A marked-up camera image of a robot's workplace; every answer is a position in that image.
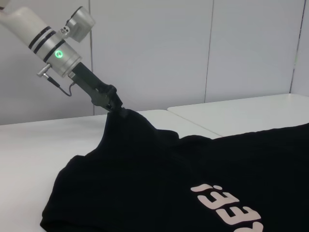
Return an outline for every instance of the black stripe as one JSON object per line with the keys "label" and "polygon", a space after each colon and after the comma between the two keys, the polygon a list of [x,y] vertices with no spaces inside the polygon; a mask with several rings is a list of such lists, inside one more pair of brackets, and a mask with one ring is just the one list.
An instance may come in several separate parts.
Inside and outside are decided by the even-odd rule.
{"label": "black stripe", "polygon": [[55,35],[56,32],[55,31],[52,31],[50,32],[48,35],[45,36],[44,39],[42,39],[42,41],[38,44],[38,46],[34,49],[34,54],[37,54],[39,49],[43,46],[43,44],[50,38],[52,37],[53,35]]}
{"label": "black stripe", "polygon": [[32,47],[34,46],[34,44],[37,42],[37,40],[45,33],[47,32],[49,29],[51,29],[51,27],[45,27],[30,43],[29,48],[32,49]]}
{"label": "black stripe", "polygon": [[51,55],[62,45],[65,43],[65,40],[61,40],[50,52],[45,56],[44,62],[46,63],[48,59],[51,57]]}

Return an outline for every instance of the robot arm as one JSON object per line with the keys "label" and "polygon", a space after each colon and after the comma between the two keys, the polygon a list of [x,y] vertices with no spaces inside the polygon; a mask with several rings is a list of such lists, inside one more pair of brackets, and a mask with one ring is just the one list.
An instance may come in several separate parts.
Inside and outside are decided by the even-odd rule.
{"label": "robot arm", "polygon": [[91,97],[94,105],[108,111],[122,109],[122,102],[116,93],[117,89],[100,81],[81,63],[81,56],[65,41],[66,38],[71,37],[80,43],[94,26],[94,19],[84,7],[78,8],[58,32],[26,7],[12,14],[6,14],[0,10],[0,23],[46,63],[46,66],[37,74],[39,77],[45,77],[63,91],[60,85],[47,74],[51,68],[60,76],[71,78],[74,84]]}

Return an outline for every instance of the green led light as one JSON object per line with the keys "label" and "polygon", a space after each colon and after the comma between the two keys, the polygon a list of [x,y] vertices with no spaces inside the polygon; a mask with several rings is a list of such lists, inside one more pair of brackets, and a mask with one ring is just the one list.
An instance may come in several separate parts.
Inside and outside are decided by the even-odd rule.
{"label": "green led light", "polygon": [[60,59],[60,58],[63,57],[63,52],[60,51],[60,50],[57,50],[57,51],[55,51],[55,56],[56,56],[58,59]]}

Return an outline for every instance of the table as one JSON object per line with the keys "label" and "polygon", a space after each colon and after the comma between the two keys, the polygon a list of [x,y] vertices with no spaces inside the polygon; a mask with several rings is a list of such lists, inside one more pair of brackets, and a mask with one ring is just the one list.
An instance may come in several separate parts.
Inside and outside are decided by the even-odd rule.
{"label": "table", "polygon": [[309,123],[309,97],[297,94],[171,107],[168,110],[223,137]]}
{"label": "table", "polygon": [[[156,128],[180,137],[213,134],[168,111],[141,112]],[[0,231],[42,232],[41,214],[58,172],[99,144],[106,116],[0,126]]]}

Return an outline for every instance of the black t-shirt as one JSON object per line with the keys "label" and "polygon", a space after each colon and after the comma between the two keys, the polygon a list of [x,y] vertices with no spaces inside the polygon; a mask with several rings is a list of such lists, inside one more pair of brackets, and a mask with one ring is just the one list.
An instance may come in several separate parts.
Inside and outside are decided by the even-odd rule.
{"label": "black t-shirt", "polygon": [[309,125],[179,139],[127,110],[59,173],[48,232],[309,230]]}

